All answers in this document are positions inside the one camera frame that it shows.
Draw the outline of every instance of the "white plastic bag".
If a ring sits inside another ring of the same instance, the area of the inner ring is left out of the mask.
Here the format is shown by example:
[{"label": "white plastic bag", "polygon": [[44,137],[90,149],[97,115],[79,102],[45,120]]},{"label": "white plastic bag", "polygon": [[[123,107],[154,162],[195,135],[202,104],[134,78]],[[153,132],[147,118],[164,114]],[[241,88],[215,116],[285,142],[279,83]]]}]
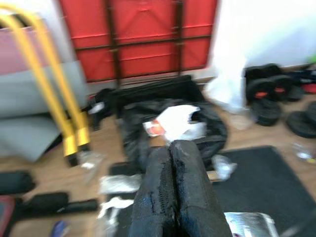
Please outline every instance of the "white plastic bag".
[{"label": "white plastic bag", "polygon": [[172,142],[180,139],[188,130],[199,131],[203,124],[192,124],[191,116],[200,108],[192,105],[171,106],[165,109],[155,120],[143,123],[144,129],[151,136],[163,135],[165,140]]},{"label": "white plastic bag", "polygon": [[218,56],[216,68],[218,77],[204,87],[204,95],[211,102],[230,113],[237,114],[245,107],[243,69],[245,57],[232,52],[231,55]]},{"label": "white plastic bag", "polygon": [[192,141],[206,136],[207,124],[205,122],[191,122],[189,126],[189,129],[178,138],[179,140]]}]

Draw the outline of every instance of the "black foam roller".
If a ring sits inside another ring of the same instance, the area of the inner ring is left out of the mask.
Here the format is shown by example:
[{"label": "black foam roller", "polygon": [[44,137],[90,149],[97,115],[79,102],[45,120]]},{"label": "black foam roller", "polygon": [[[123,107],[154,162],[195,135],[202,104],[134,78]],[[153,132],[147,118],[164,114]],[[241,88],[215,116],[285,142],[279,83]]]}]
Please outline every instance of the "black foam roller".
[{"label": "black foam roller", "polygon": [[61,214],[75,213],[75,212],[88,212],[98,210],[99,204],[96,199],[85,201],[70,202],[65,208],[59,211]]},{"label": "black foam roller", "polygon": [[68,205],[68,193],[47,193],[35,195],[25,203],[25,207],[37,213],[54,213]]},{"label": "black foam roller", "polygon": [[166,147],[154,149],[136,194],[129,237],[177,236],[177,199],[171,157]]},{"label": "black foam roller", "polygon": [[231,237],[231,230],[195,143],[174,141],[170,153],[180,201],[180,236]]},{"label": "black foam roller", "polygon": [[0,173],[0,195],[27,193],[35,186],[31,174],[26,170]]}]

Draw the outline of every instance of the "plastic wrapper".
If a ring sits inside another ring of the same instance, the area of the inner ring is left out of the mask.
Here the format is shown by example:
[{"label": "plastic wrapper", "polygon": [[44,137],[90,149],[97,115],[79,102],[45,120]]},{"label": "plastic wrapper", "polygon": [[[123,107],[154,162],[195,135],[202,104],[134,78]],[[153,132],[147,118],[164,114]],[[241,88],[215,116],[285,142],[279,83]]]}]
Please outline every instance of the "plastic wrapper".
[{"label": "plastic wrapper", "polygon": [[215,155],[212,157],[214,168],[220,180],[226,181],[237,168],[236,163],[232,163],[227,157]]},{"label": "plastic wrapper", "polygon": [[79,162],[82,169],[86,171],[84,182],[89,184],[97,174],[100,164],[105,159],[105,155],[97,152],[80,152]]},{"label": "plastic wrapper", "polygon": [[100,179],[101,194],[134,193],[142,182],[142,176],[135,174],[127,175],[109,175]]},{"label": "plastic wrapper", "polygon": [[236,114],[231,114],[230,122],[238,130],[246,130],[255,122],[254,116],[248,108],[240,109]]},{"label": "plastic wrapper", "polygon": [[307,147],[298,143],[293,143],[292,148],[293,148],[295,156],[298,159],[311,163],[311,164],[316,164],[316,160],[312,152]]},{"label": "plastic wrapper", "polygon": [[190,122],[189,129],[183,133],[179,140],[195,140],[206,136],[206,123],[205,122]]},{"label": "plastic wrapper", "polygon": [[226,212],[226,220],[234,236],[278,237],[274,220],[262,213]]},{"label": "plastic wrapper", "polygon": [[196,111],[199,111],[199,107],[192,105],[171,106],[153,121],[143,123],[143,126],[151,137],[163,135],[168,142],[172,142],[195,128],[190,121]]},{"label": "plastic wrapper", "polygon": [[216,58],[218,77],[211,80],[203,94],[212,102],[230,113],[238,113],[245,106],[243,69],[246,58],[230,51]]},{"label": "plastic wrapper", "polygon": [[120,197],[102,203],[97,217],[96,237],[114,237],[119,224],[117,219],[119,211],[133,203],[134,200],[123,200]]}]

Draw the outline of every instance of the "wooden floor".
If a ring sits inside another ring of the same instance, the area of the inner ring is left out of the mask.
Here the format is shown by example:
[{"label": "wooden floor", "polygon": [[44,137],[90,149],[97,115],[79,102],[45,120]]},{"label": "wooden floor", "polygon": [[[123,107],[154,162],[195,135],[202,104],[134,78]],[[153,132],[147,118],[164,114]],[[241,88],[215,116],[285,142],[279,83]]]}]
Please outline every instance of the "wooden floor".
[{"label": "wooden floor", "polygon": [[[283,105],[283,110],[288,113],[293,110],[303,110],[308,102],[316,100],[315,96],[306,96],[298,103]],[[311,195],[316,199],[316,165],[309,165],[297,160],[291,150],[293,142],[299,142],[316,152],[316,141],[300,138],[288,131],[283,121],[273,127],[251,126],[248,130],[238,131],[229,126],[230,116],[222,111],[219,114],[229,127],[229,140],[226,150],[244,147],[273,145],[277,147],[284,159],[296,172]],[[35,164],[29,164],[19,158],[0,159],[0,171],[28,169],[36,178],[38,185],[36,189],[24,195],[25,199],[37,193],[67,191],[71,194],[72,200],[83,200],[89,198],[103,197],[98,195],[98,179],[107,173],[107,167],[114,162],[124,161],[122,145],[114,118],[107,118],[103,121],[102,130],[91,134],[92,147],[95,152],[106,156],[106,161],[100,168],[98,178],[95,178],[90,185],[83,182],[84,173],[79,167],[68,168],[62,158],[61,147],[47,154]],[[96,213],[59,216],[28,220],[18,223],[12,231],[12,237],[47,237],[58,220],[69,222],[71,226],[71,237],[91,237],[94,233]]]}]

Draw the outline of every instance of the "red cabinet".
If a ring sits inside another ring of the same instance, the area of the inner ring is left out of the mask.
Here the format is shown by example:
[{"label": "red cabinet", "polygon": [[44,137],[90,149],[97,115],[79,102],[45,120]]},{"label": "red cabinet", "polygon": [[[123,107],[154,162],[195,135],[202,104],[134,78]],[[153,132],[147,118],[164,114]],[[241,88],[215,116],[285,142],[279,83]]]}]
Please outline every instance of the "red cabinet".
[{"label": "red cabinet", "polygon": [[207,63],[217,0],[60,2],[88,82]]}]

